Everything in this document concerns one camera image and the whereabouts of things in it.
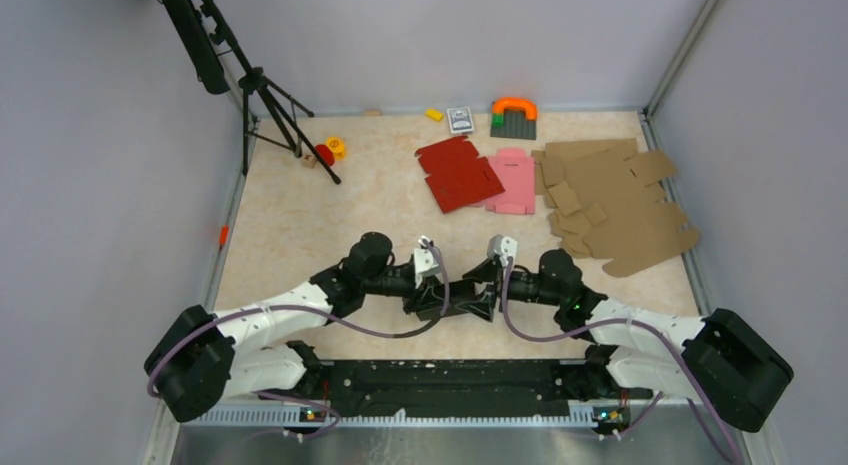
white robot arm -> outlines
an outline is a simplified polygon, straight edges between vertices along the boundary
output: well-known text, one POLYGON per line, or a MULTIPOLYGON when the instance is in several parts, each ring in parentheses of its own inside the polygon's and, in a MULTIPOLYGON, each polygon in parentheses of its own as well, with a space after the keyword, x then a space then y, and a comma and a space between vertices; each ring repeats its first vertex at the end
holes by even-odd
MULTIPOLYGON (((372 239, 369 237, 376 236, 366 235, 363 240, 368 242, 372 239)), ((436 277, 441 273, 441 267, 433 256, 433 251, 422 248, 429 243, 430 239, 422 236, 419 239, 421 247, 415 248, 412 252, 411 263, 415 289, 419 289, 427 277, 436 277)), ((341 273, 336 275, 338 276, 330 278, 329 283, 338 283, 342 279, 341 273)), ((306 373, 303 359, 295 350, 279 342, 300 330, 326 325, 330 316, 338 317, 334 314, 330 297, 327 296, 320 281, 316 284, 310 280, 276 297, 236 310, 216 313, 219 318, 226 319, 229 315, 247 310, 257 311, 236 320, 226 320, 218 326, 223 336, 234 340, 233 349, 235 350, 230 379, 227 381, 221 399, 256 390, 272 388, 289 390, 298 384, 306 373), (275 310, 280 306, 291 305, 306 307, 306 309, 275 310)))
MULTIPOLYGON (((514 239, 498 235, 489 243, 487 262, 469 274, 497 280, 492 274, 515 263, 516 251, 514 239)), ((742 430, 756 432, 762 427, 794 376, 789 364, 729 310, 680 317, 628 306, 586 287, 582 272, 563 250, 543 254, 539 273, 521 269, 504 277, 503 296, 558 307, 554 320, 566 333, 590 328, 575 338, 596 344, 587 350, 587 360, 603 365, 619 387, 700 398, 666 345, 633 322, 664 336, 719 415, 742 430), (615 323, 592 327, 609 321, 615 323)))

tripod leg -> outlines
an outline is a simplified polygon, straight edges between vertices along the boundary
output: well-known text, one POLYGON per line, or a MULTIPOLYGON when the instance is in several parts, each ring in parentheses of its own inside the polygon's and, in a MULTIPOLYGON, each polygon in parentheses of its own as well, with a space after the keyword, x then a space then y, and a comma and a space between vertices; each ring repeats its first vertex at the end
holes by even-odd
POLYGON ((303 110, 303 113, 305 113, 307 117, 314 117, 314 116, 315 116, 315 112, 313 112, 312 110, 310 110, 310 109, 306 108, 305 106, 303 106, 303 104, 302 104, 302 103, 298 102, 298 101, 297 101, 294 97, 292 97, 291 95, 289 95, 288 93, 286 93, 286 91, 285 91, 285 90, 283 90, 282 88, 280 88, 280 86, 279 86, 279 85, 277 85, 276 83, 274 83, 274 81, 273 81, 273 80, 271 80, 271 79, 270 79, 270 78, 268 78, 268 77, 265 77, 265 80, 268 82, 268 85, 270 85, 270 86, 271 86, 271 88, 273 88, 274 90, 276 90, 276 91, 277 91, 277 93, 279 93, 280 95, 282 95, 282 96, 283 96, 286 100, 288 100, 288 101, 292 102, 292 103, 293 103, 293 104, 294 104, 297 108, 299 108, 299 109, 303 110))
POLYGON ((256 90, 256 93, 259 94, 259 98, 262 99, 262 103, 265 104, 265 108, 268 109, 268 113, 271 114, 271 119, 274 120, 274 123, 277 124, 277 128, 280 129, 280 132, 283 133, 283 136, 286 138, 286 142, 289 144, 291 149, 294 151, 294 156, 300 158, 302 155, 300 151, 300 147, 298 147, 297 142, 292 138, 289 129, 286 127, 286 124, 283 123, 283 119, 280 118, 280 113, 278 112, 278 108, 276 107, 277 101, 268 93, 267 89, 259 88, 256 90))
POLYGON ((250 136, 250 104, 248 102, 250 100, 250 93, 242 90, 241 100, 241 174, 247 177, 247 149, 249 146, 248 137, 250 136))
POLYGON ((321 155, 319 155, 319 154, 318 154, 318 152, 316 152, 316 151, 315 151, 315 147, 313 147, 313 146, 312 146, 312 142, 310 142, 310 141, 309 141, 309 139, 308 139, 308 138, 306 138, 306 135, 303 133, 303 131, 300 129, 300 127, 298 127, 298 126, 297 126, 297 124, 296 124, 296 123, 294 123, 294 120, 291 118, 291 115, 289 115, 289 113, 288 113, 288 112, 286 112, 286 109, 285 109, 285 108, 283 108, 283 106, 280 104, 280 102, 278 102, 278 101, 277 101, 277 99, 276 99, 276 98, 274 98, 274 96, 273 96, 273 95, 271 95, 271 92, 269 92, 269 91, 268 91, 268 89, 265 89, 265 90, 259 90, 259 93, 260 93, 260 94, 262 94, 263 92, 267 94, 268 101, 266 101, 266 102, 265 102, 265 104, 266 104, 266 106, 268 107, 268 110, 269 110, 269 111, 270 111, 270 110, 272 110, 271 104, 269 104, 269 103, 268 103, 268 102, 272 102, 272 103, 273 103, 273 105, 276 107, 276 112, 277 112, 279 115, 282 115, 282 117, 283 117, 283 118, 284 118, 284 119, 285 119, 285 120, 289 123, 289 125, 291 125, 292 130, 294 130, 294 131, 295 131, 295 133, 297 134, 298 138, 300 138, 301 140, 303 140, 303 143, 305 143, 305 144, 306 144, 306 147, 307 147, 307 148, 309 148, 309 151, 310 151, 310 152, 312 152, 312 155, 313 155, 315 158, 317 158, 317 159, 318 159, 318 163, 320 163, 320 164, 321 164, 321 166, 322 166, 322 167, 324 167, 324 170, 326 170, 326 171, 327 171, 327 173, 330 175, 330 178, 332 178, 332 179, 333 179, 333 183, 335 183, 336 185, 338 185, 338 184, 342 183, 342 179, 341 179, 341 178, 339 178, 339 176, 338 176, 338 175, 336 175, 336 173, 335 173, 335 172, 333 172, 332 170, 330 170, 330 166, 329 166, 329 165, 327 165, 327 162, 325 162, 325 161, 324 161, 324 159, 323 159, 323 158, 321 158, 321 155))

cable clip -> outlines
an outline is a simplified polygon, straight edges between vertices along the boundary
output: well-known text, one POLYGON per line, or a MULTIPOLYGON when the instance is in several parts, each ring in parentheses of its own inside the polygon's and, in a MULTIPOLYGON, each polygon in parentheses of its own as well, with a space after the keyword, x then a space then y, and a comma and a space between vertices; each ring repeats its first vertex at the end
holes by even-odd
POLYGON ((265 327, 265 336, 262 338, 262 344, 268 345, 271 342, 271 332, 274 330, 274 326, 277 324, 276 319, 274 318, 274 311, 271 310, 273 306, 272 303, 269 303, 265 300, 258 302, 256 304, 260 310, 262 310, 262 316, 265 318, 265 323, 267 326, 265 327))
POLYGON ((630 307, 625 308, 627 311, 627 328, 633 326, 633 309, 630 307))

camera tripod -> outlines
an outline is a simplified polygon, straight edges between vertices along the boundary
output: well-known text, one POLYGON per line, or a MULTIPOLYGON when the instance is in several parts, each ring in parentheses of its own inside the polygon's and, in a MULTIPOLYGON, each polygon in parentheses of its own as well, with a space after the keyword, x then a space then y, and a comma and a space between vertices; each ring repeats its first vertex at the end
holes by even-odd
POLYGON ((262 67, 253 67, 250 64, 250 61, 247 59, 247 56, 242 51, 241 47, 238 44, 238 40, 236 40, 235 35, 230 29, 229 25, 227 25, 227 21, 224 20, 221 11, 218 9, 218 6, 215 5, 213 0, 202 0, 203 4, 200 6, 200 11, 203 14, 211 17, 215 20, 216 28, 215 32, 210 34, 210 39, 216 45, 220 45, 224 42, 227 42, 227 45, 230 46, 230 50, 224 53, 232 52, 235 55, 236 60, 238 60, 241 67, 244 69, 244 77, 242 77, 238 81, 238 85, 242 90, 242 174, 247 176, 248 170, 248 142, 249 137, 254 136, 259 139, 265 140, 269 143, 273 143, 285 149, 291 150, 294 153, 294 156, 300 158, 303 155, 303 149, 301 148, 301 143, 306 145, 312 155, 318 160, 318 163, 324 167, 324 170, 330 175, 330 178, 333 179, 333 182, 336 184, 342 183, 342 179, 339 178, 338 175, 335 174, 332 170, 330 170, 330 166, 326 161, 315 151, 315 147, 312 146, 312 142, 309 141, 309 138, 303 133, 303 131, 297 125, 297 119, 295 118, 294 107, 303 110, 309 117, 314 117, 315 113, 313 113, 308 108, 304 107, 303 104, 295 100, 294 97, 286 93, 285 90, 280 88, 276 83, 274 83, 271 79, 265 76, 265 73, 262 70, 262 67), (274 91, 285 97, 292 104, 292 113, 291 115, 286 111, 285 108, 280 104, 279 100, 271 93, 269 87, 274 91), (263 137, 259 135, 255 131, 250 130, 250 96, 256 92, 259 95, 259 98, 262 100, 262 103, 265 104, 265 108, 268 109, 268 113, 271 115, 271 119, 274 120, 274 123, 277 124, 277 127, 282 132, 283 137, 286 139, 286 143, 278 142, 276 140, 271 140, 267 137, 263 137), (298 140, 295 141, 291 132, 289 131, 289 127, 291 130, 295 132, 298 140))

metal frame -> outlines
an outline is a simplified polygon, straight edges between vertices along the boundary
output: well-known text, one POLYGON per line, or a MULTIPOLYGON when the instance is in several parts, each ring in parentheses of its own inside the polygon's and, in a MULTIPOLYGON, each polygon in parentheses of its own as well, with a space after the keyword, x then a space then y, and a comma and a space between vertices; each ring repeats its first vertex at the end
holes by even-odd
POLYGON ((666 95, 668 94, 669 88, 674 83, 681 68, 686 63, 686 60, 692 54, 702 32, 706 29, 710 20, 713 18, 715 11, 723 2, 724 0, 707 0, 704 3, 704 6, 701 7, 701 11, 698 12, 698 17, 692 24, 689 32, 686 34, 686 38, 683 39, 683 43, 680 44, 680 48, 677 49, 677 53, 671 60, 671 64, 669 64, 662 79, 660 79, 660 83, 654 91, 654 94, 651 96, 651 100, 642 111, 648 121, 656 115, 657 110, 659 110, 666 95))
MULTIPOLYGON (((257 131, 258 129, 259 120, 254 118, 253 130, 257 131)), ((248 162, 253 159, 253 151, 255 149, 256 137, 251 135, 248 142, 248 162)), ((236 177, 233 191, 230 194, 230 205, 227 208, 227 215, 224 218, 224 224, 228 226, 230 230, 230 237, 232 237, 232 233, 235 230, 238 209, 241 205, 241 197, 244 194, 244 186, 246 183, 247 177, 241 173, 241 167, 239 167, 238 176, 236 177)), ((208 311, 212 311, 212 308, 215 306, 215 300, 218 298, 218 288, 221 286, 221 277, 224 275, 224 264, 227 261, 227 253, 230 251, 230 237, 227 237, 227 241, 224 242, 224 246, 218 250, 218 254, 215 257, 215 265, 209 274, 209 285, 206 288, 206 295, 204 296, 202 303, 203 308, 208 311)))
MULTIPOLYGON (((645 135, 648 150, 662 149, 659 143, 659 137, 657 137, 654 131, 653 122, 645 115, 644 111, 639 113, 639 122, 642 125, 642 133, 645 135)), ((681 200, 680 192, 678 192, 674 182, 669 179, 663 179, 661 183, 668 193, 669 199, 672 202, 679 203, 685 210, 686 205, 681 200)), ((695 296, 695 305, 698 307, 698 311, 701 315, 709 315, 712 313, 713 307, 710 304, 709 291, 701 274, 701 265, 695 250, 696 248, 693 248, 683 254, 683 266, 686 268, 686 276, 689 278, 689 285, 692 287, 692 294, 695 296)))

